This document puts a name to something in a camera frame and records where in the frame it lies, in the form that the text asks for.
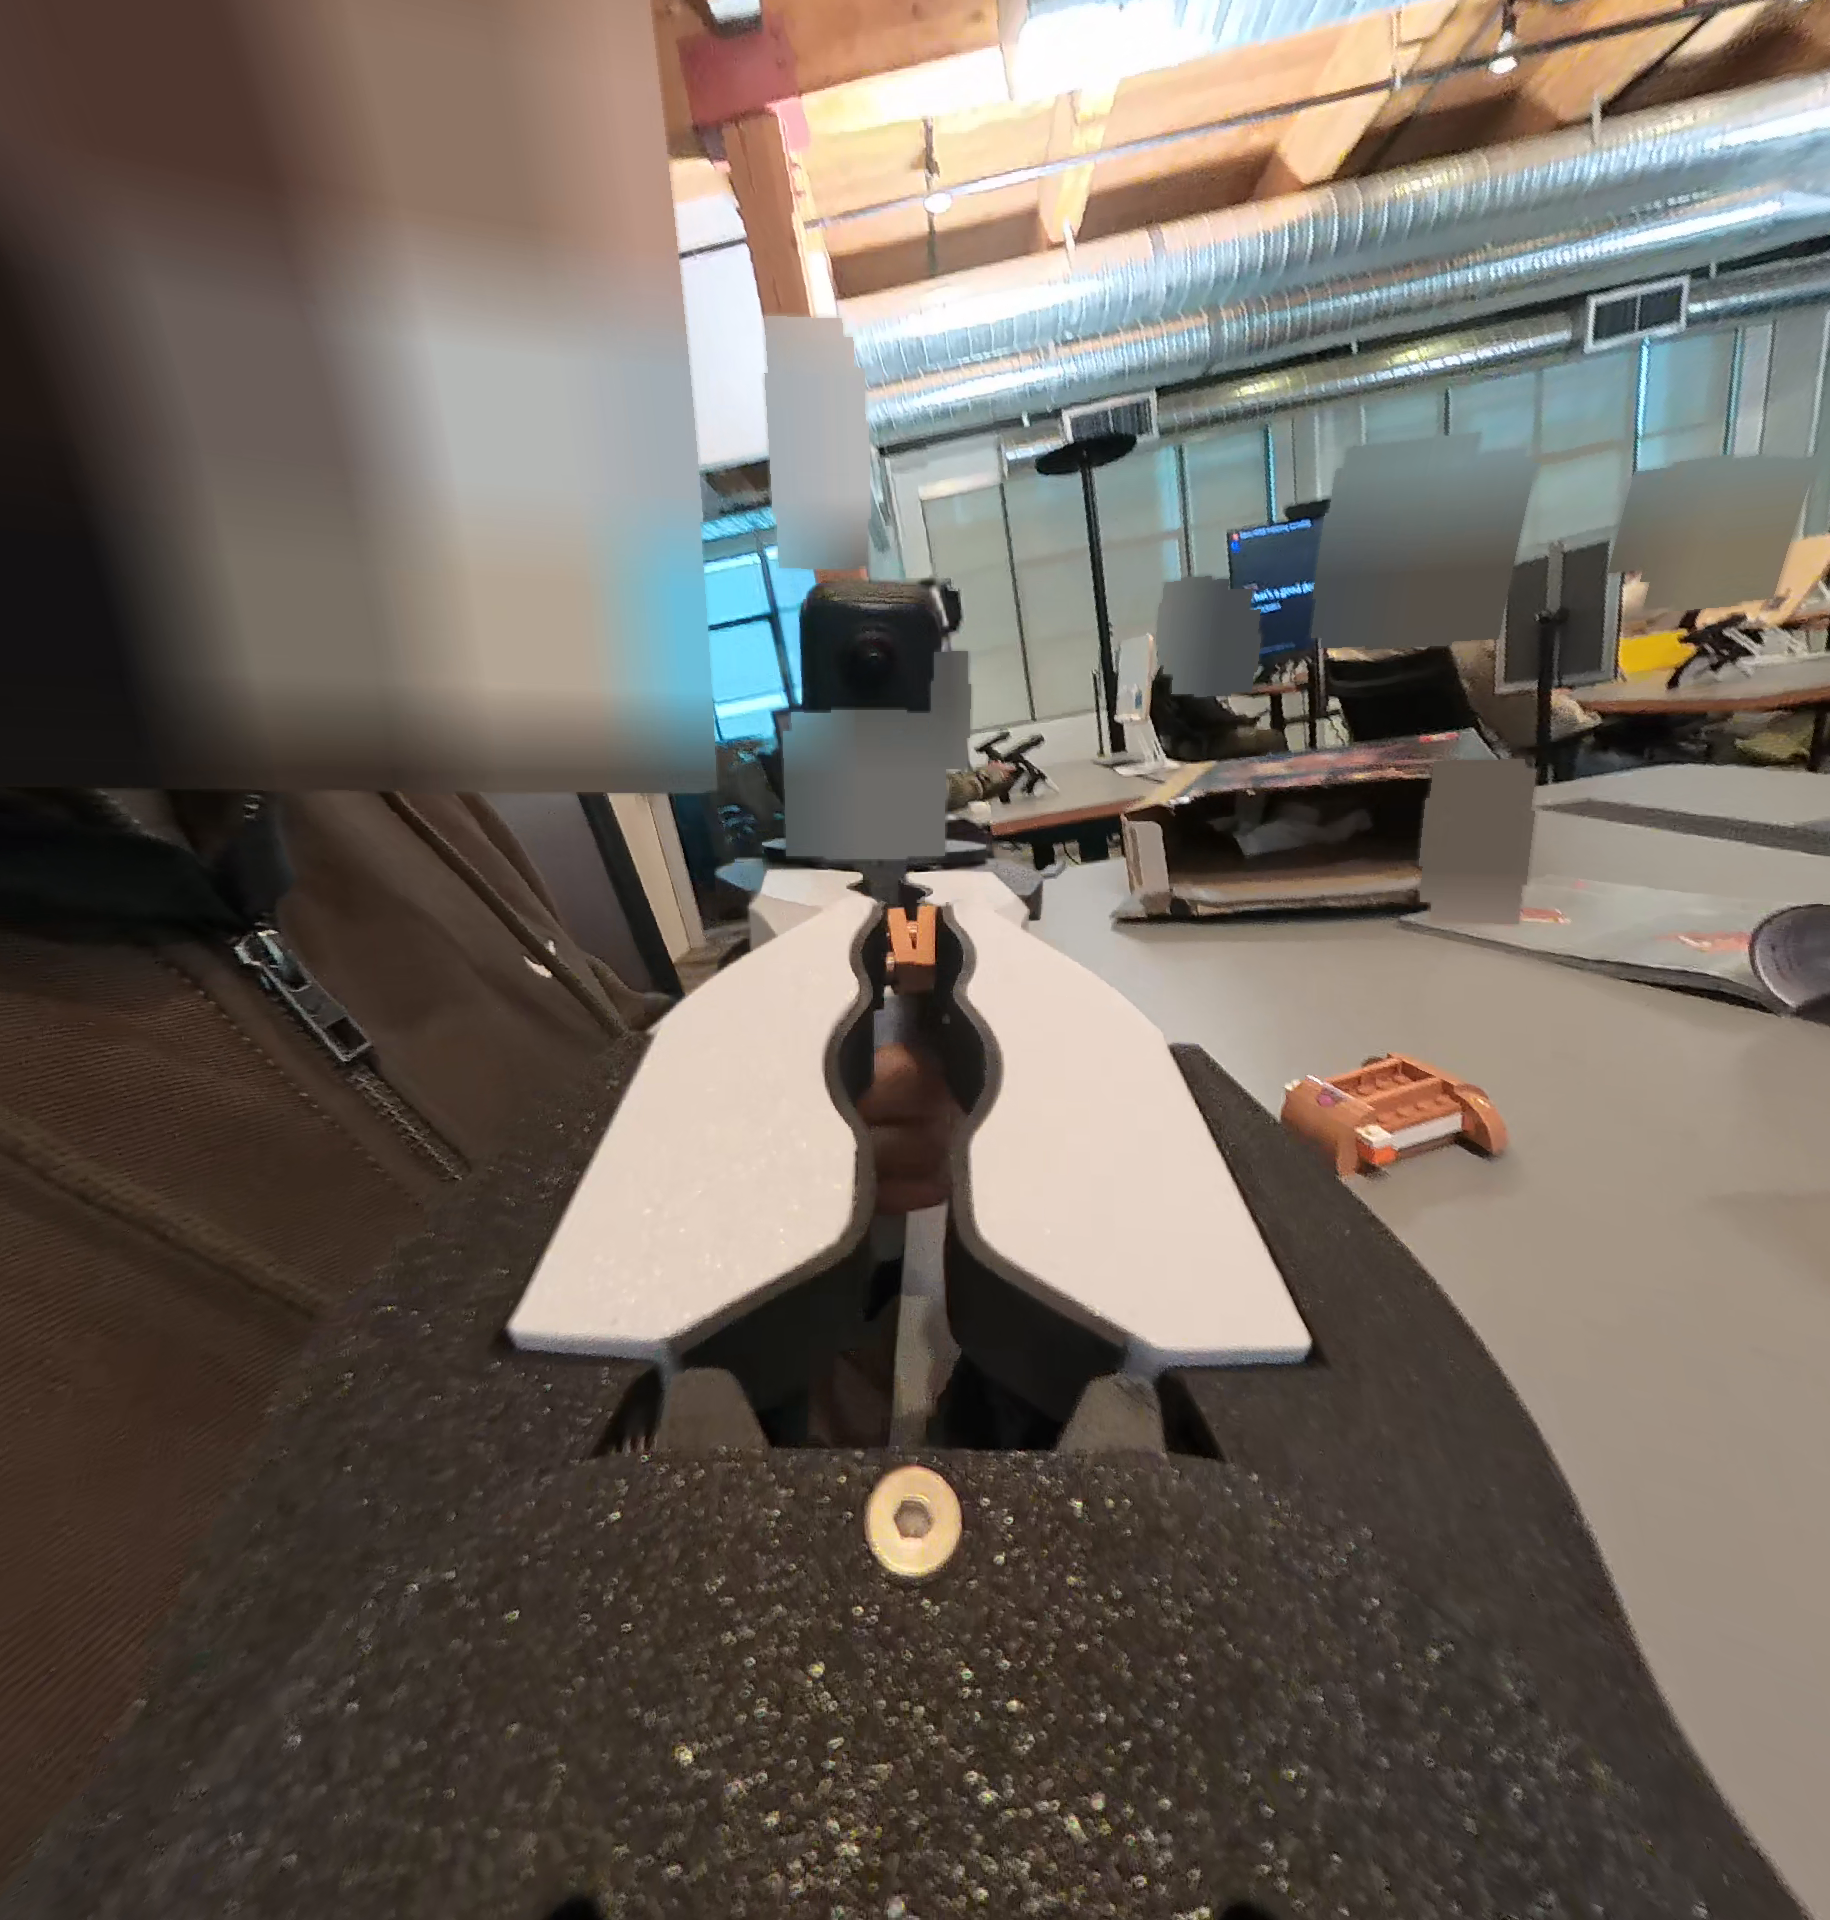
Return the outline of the person's left hand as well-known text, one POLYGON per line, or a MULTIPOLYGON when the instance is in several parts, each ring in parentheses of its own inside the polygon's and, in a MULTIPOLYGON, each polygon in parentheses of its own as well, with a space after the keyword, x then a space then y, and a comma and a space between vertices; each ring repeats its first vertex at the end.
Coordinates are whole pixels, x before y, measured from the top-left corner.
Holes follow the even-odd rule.
POLYGON ((905 1217, 948 1202, 960 1108, 926 1046, 878 1043, 856 1116, 866 1125, 878 1217, 905 1217))

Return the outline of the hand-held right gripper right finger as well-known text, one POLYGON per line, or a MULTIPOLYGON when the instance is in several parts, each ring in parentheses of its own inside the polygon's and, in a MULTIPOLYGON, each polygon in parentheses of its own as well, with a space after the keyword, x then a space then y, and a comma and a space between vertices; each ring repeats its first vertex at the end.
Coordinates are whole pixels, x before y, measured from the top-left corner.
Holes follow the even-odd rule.
POLYGON ((1299 1366, 1311 1334, 1161 1031, 991 909, 934 995, 964 1122, 947 1305, 978 1370, 1299 1366))

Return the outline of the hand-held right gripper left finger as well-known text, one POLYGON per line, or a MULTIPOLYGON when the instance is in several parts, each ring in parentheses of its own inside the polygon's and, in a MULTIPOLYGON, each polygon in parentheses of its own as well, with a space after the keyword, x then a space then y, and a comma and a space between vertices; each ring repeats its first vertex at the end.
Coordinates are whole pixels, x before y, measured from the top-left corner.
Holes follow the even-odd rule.
POLYGON ((656 1025, 506 1320, 521 1353, 824 1362, 869 1318, 874 899, 832 899, 656 1025))

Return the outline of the black framed grey panel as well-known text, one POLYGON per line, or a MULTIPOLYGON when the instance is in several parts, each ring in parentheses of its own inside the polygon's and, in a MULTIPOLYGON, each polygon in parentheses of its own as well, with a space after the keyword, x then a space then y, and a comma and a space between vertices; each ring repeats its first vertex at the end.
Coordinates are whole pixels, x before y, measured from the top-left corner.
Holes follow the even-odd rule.
POLYGON ((489 799, 587 955, 640 994, 687 994, 678 962, 702 943, 705 926, 667 795, 489 799))

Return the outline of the open cardboard box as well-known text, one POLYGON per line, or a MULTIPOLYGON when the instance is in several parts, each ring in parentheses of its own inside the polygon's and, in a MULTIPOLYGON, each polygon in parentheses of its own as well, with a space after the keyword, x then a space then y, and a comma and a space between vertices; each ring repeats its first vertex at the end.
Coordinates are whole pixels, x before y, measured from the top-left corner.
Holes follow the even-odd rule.
POLYGON ((1421 907, 1429 786, 1174 803, 1197 768, 1123 814, 1125 895, 1114 924, 1232 924, 1421 907))

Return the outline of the black pole with round disc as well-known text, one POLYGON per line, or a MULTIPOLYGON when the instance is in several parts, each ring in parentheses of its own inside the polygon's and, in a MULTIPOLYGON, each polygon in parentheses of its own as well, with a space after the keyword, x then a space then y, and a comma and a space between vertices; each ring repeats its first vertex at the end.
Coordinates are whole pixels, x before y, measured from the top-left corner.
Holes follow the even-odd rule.
POLYGON ((1101 728, 1101 759, 1108 765, 1125 765, 1125 725, 1119 719, 1119 662, 1112 637, 1110 589, 1104 578, 1103 534, 1097 499, 1097 473, 1116 466, 1134 453, 1137 436, 1120 430, 1101 430, 1074 436, 1068 431, 1062 444, 1041 452, 1032 471, 1040 480, 1077 480, 1084 541, 1090 573, 1097 650, 1097 725, 1101 728))

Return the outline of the lego instruction booklet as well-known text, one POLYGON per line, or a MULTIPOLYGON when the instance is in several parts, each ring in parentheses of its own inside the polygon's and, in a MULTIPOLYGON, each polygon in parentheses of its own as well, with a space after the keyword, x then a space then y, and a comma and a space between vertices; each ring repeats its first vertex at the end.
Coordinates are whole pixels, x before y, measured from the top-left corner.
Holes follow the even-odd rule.
POLYGON ((1830 899, 1733 899, 1587 881, 1539 881, 1508 922, 1432 909, 1410 933, 1830 1025, 1830 899))

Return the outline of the grey desk wooden edge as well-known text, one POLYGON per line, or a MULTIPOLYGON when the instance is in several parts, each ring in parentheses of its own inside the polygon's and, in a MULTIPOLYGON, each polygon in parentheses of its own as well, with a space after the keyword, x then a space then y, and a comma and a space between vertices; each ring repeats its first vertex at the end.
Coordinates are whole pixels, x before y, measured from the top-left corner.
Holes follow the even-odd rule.
POLYGON ((1729 666, 1710 678, 1670 687, 1668 673, 1623 678, 1575 688, 1573 700, 1599 719, 1691 719, 1748 712, 1830 710, 1830 653, 1771 659, 1752 669, 1729 666))

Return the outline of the computer monitor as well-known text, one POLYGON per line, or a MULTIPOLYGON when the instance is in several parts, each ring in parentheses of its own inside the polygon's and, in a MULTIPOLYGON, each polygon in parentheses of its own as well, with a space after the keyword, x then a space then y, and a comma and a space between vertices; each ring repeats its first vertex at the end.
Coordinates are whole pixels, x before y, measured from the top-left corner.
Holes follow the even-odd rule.
POLYGON ((1310 651, 1311 590, 1325 504, 1286 520, 1226 536, 1230 581, 1251 594, 1261 633, 1261 662, 1310 651))

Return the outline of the grey screen on stand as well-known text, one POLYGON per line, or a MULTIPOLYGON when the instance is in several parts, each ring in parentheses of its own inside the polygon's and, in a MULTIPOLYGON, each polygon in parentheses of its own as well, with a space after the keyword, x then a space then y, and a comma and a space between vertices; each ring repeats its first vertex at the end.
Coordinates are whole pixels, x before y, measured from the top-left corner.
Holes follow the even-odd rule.
POLYGON ((1556 543, 1512 569, 1492 687, 1545 783, 1573 775, 1597 725, 1579 692, 1618 673, 1621 573, 1611 545, 1556 543))

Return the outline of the brown lego assembly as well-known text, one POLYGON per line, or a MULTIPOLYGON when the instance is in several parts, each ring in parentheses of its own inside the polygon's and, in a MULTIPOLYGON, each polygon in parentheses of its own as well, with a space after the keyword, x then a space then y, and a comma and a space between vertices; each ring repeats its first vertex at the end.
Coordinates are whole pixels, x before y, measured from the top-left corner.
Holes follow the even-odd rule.
POLYGON ((1345 1090, 1351 1125, 1323 1125, 1310 1112, 1310 1075, 1286 1085, 1280 1123, 1343 1180, 1382 1173, 1445 1146, 1484 1158, 1508 1149, 1503 1117, 1485 1091, 1406 1055, 1382 1055, 1356 1070, 1311 1078, 1345 1090))

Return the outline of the dark lego set box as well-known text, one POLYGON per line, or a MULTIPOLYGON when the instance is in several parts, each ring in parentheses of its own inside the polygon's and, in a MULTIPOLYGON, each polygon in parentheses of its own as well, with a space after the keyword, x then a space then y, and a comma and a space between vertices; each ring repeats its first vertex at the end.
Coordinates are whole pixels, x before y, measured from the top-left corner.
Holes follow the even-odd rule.
POLYGON ((1473 728, 1305 754, 1246 756, 1197 768, 1190 783, 1174 791, 1172 802, 1204 803, 1224 797, 1311 795, 1399 784, 1424 788, 1445 765, 1492 761, 1496 754, 1473 728))

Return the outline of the silver ventilation duct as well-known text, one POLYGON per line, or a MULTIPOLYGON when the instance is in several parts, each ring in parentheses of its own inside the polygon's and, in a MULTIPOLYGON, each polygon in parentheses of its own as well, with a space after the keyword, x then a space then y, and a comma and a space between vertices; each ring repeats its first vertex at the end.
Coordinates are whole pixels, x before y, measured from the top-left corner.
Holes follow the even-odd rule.
POLYGON ((844 300, 837 313, 866 381, 880 387, 1806 167, 1830 172, 1830 75, 1016 257, 844 300))
MULTIPOLYGON (((1691 281, 1682 298, 1682 331, 1775 320, 1811 308, 1830 308, 1830 257, 1815 256, 1757 273, 1691 281)), ((1086 411, 1120 418, 1137 438, 1174 438, 1307 405, 1597 357, 1599 349, 1591 349, 1586 340, 1586 309, 1570 306, 1385 342, 1370 350, 1330 353, 1194 381, 1166 392, 1108 397, 1088 401, 1086 411)))

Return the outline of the person's brown jacket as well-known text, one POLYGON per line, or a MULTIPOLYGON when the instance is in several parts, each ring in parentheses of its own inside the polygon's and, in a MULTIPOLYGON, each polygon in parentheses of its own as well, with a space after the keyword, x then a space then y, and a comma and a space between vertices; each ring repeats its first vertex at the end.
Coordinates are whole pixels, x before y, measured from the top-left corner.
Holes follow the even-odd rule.
POLYGON ((476 795, 0 788, 0 1888, 311 1332, 665 1009, 476 795))

